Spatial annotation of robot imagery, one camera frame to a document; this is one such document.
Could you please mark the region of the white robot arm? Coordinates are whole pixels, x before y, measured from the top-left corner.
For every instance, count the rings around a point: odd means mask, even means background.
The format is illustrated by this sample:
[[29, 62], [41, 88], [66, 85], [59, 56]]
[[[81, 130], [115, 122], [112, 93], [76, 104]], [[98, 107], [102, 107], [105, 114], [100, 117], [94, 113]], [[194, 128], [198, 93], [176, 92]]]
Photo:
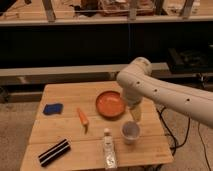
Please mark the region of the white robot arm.
[[213, 129], [213, 92], [161, 81], [151, 73], [152, 64], [144, 57], [135, 58], [118, 73], [116, 81], [130, 108], [146, 97]]

